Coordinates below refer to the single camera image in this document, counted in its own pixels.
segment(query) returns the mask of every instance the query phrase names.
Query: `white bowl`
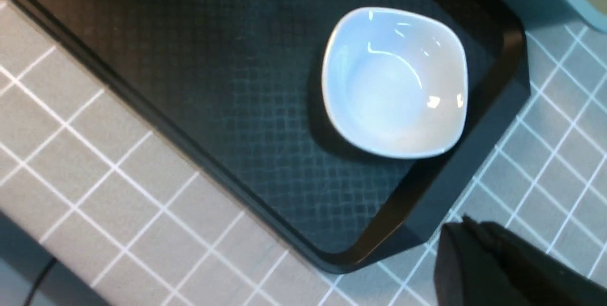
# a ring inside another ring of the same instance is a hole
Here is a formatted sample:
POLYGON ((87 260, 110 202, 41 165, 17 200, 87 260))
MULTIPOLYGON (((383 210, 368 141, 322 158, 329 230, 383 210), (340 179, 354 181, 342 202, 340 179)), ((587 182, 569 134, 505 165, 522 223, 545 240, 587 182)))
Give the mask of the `white bowl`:
POLYGON ((464 129, 464 47, 428 17, 359 8, 332 32, 322 93, 332 124, 351 144, 390 158, 433 157, 453 147, 464 129))

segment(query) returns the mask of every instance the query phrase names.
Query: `gray grid mat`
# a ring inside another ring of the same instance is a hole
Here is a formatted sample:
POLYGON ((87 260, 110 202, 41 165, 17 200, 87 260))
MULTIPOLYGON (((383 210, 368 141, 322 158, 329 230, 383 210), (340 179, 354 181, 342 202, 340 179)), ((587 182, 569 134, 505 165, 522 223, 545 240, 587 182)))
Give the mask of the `gray grid mat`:
MULTIPOLYGON (((528 34, 533 97, 447 220, 505 224, 607 285, 607 37, 528 34)), ((313 269, 0 0, 0 207, 114 304, 436 304, 432 240, 313 269)))

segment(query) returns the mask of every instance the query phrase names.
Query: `black cable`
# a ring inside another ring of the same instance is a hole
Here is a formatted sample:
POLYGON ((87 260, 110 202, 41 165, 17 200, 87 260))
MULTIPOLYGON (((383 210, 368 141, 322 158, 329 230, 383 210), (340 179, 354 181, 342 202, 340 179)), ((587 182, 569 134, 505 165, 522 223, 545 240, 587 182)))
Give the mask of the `black cable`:
POLYGON ((23 303, 23 306, 30 306, 32 304, 32 300, 34 299, 34 295, 36 295, 36 291, 37 291, 38 287, 40 287, 40 285, 44 281, 44 278, 46 278, 46 276, 48 275, 48 272, 50 272, 52 267, 54 267, 55 263, 57 263, 57 259, 52 258, 52 259, 50 259, 50 261, 48 261, 48 263, 46 264, 44 269, 42 269, 42 271, 40 272, 40 274, 34 281, 34 284, 32 285, 32 288, 30 289, 30 293, 28 293, 28 297, 26 297, 26 301, 23 303))

